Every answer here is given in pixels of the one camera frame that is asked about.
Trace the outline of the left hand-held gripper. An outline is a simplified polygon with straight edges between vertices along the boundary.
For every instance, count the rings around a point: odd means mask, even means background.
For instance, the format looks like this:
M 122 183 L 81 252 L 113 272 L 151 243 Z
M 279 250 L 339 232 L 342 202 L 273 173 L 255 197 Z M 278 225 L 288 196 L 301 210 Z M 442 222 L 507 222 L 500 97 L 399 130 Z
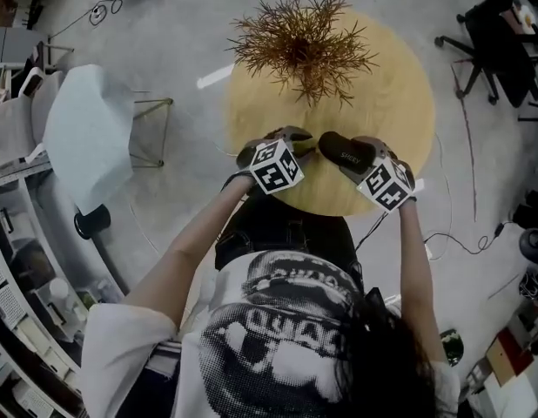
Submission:
M 292 188 L 305 177 L 300 165 L 317 154 L 316 146 L 294 143 L 312 138 L 308 131 L 292 125 L 271 131 L 244 145 L 236 157 L 238 168 L 248 172 L 265 194 Z

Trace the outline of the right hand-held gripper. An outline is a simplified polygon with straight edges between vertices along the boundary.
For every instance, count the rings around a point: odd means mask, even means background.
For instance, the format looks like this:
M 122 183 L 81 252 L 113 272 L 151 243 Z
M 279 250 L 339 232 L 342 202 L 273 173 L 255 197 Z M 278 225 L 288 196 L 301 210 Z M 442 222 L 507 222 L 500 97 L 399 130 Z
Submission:
M 373 153 L 373 164 L 363 172 L 345 166 L 340 166 L 340 171 L 372 203 L 384 212 L 393 212 L 413 195 L 415 180 L 410 166 L 378 138 L 358 136 L 353 142 L 359 149 Z

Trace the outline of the black pouch case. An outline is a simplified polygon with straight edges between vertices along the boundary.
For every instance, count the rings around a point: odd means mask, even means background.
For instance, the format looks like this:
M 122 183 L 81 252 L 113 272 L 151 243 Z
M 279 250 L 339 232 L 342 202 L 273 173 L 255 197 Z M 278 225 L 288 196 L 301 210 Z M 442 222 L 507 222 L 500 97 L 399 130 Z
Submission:
M 348 139 L 335 131 L 323 133 L 319 138 L 318 147 L 327 160 L 359 175 L 373 165 L 376 157 L 373 145 Z

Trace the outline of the person's left forearm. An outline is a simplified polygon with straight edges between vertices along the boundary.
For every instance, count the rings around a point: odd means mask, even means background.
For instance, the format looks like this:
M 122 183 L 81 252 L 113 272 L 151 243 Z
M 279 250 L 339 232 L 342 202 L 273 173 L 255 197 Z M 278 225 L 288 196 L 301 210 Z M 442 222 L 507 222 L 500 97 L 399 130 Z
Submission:
M 124 298 L 125 305 L 164 314 L 181 324 L 194 275 L 254 179 L 233 177 L 178 234 L 157 264 Z

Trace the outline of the person's right forearm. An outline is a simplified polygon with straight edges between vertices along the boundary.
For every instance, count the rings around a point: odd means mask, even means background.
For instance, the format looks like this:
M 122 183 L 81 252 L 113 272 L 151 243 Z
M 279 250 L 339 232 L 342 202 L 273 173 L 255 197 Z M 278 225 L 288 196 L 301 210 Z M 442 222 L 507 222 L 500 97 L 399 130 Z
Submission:
M 414 332 L 427 358 L 447 363 L 434 314 L 433 279 L 415 200 L 405 201 L 399 215 L 401 317 Z

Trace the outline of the round wooden side table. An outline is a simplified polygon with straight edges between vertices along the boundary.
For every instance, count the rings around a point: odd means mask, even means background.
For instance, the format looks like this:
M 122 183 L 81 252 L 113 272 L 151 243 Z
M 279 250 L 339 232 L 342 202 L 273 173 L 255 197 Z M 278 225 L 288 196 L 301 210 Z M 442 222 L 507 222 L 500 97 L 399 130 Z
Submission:
M 353 80 L 351 104 L 322 98 L 310 107 L 289 88 L 273 82 L 267 70 L 252 76 L 242 64 L 229 83 L 226 148 L 240 152 L 253 139 L 287 125 L 313 135 L 302 145 L 318 144 L 335 131 L 346 138 L 368 136 L 383 141 L 413 172 L 425 164 L 434 141 L 434 101 L 427 75 L 408 45 L 390 28 L 349 8 L 340 28 L 364 26 L 363 36 L 377 57 L 371 74 Z

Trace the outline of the person's black trousers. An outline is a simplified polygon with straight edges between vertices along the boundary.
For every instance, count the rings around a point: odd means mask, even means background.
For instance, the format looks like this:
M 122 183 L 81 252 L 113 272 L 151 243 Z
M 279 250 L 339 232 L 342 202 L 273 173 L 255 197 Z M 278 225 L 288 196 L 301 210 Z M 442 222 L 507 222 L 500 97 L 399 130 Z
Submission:
M 215 246 L 214 267 L 261 251 L 298 251 L 327 260 L 363 288 L 350 229 L 342 217 L 322 216 L 291 207 L 255 189 L 230 217 Z

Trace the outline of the dried orange plant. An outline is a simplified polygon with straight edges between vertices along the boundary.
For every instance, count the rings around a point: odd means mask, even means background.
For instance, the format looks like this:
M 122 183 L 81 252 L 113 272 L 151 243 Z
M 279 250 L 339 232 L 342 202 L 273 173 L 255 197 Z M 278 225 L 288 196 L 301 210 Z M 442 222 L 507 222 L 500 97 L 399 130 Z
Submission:
M 267 70 L 275 84 L 310 107 L 322 98 L 350 105 L 353 80 L 378 67 L 366 28 L 339 27 L 350 7 L 347 0 L 259 0 L 255 15 L 231 22 L 238 32 L 229 40 L 235 63 L 252 76 Z

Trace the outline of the black office chair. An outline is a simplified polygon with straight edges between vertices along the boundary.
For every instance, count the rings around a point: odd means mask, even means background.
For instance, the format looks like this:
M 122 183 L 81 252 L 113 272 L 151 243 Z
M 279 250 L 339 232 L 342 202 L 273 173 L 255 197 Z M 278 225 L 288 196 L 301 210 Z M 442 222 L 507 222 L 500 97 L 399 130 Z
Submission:
M 451 37 L 439 36 L 434 44 L 441 48 L 450 44 L 466 53 L 473 65 L 465 88 L 458 87 L 455 95 L 463 100 L 473 89 L 480 75 L 484 75 L 490 85 L 488 102 L 496 105 L 500 96 L 500 86 L 509 103 L 516 109 L 532 100 L 528 106 L 538 110 L 538 28 L 531 34 L 516 32 L 502 14 L 510 10 L 514 0 L 484 0 L 456 19 L 464 24 L 472 42 L 461 43 Z M 520 115 L 521 122 L 538 122 L 537 116 Z

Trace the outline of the black round stool base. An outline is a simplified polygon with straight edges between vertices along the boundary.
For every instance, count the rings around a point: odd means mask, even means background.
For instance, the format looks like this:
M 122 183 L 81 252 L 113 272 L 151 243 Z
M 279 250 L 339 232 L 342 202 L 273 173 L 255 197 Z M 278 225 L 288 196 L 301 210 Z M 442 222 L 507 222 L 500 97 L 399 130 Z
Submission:
M 74 226 L 82 239 L 90 239 L 111 226 L 111 215 L 105 205 L 100 205 L 87 215 L 77 212 L 74 216 Z

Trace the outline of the person's white printed shirt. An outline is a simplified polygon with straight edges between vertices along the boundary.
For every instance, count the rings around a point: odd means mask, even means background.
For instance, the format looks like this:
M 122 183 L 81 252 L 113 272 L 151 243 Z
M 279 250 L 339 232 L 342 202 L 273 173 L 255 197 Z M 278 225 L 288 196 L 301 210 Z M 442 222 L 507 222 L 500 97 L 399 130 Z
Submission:
M 90 418 L 454 418 L 461 391 L 401 311 L 297 251 L 231 261 L 188 333 L 148 308 L 94 306 L 78 384 Z

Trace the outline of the white chair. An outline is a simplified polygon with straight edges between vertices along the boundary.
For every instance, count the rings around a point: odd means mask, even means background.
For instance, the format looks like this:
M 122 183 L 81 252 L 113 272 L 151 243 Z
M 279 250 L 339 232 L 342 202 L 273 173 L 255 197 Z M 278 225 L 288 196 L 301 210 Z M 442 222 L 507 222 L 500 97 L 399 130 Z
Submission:
M 0 104 L 0 167 L 38 154 L 47 118 L 65 79 L 40 68 L 30 70 L 18 96 Z

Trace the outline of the white shelving unit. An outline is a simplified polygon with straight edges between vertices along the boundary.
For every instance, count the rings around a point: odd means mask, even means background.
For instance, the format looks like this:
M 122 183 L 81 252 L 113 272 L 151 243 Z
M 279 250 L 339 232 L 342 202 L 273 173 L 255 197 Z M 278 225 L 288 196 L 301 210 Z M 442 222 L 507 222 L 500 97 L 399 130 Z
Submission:
M 89 310 L 124 291 L 49 165 L 0 170 L 0 356 L 30 418 L 88 418 L 79 382 Z

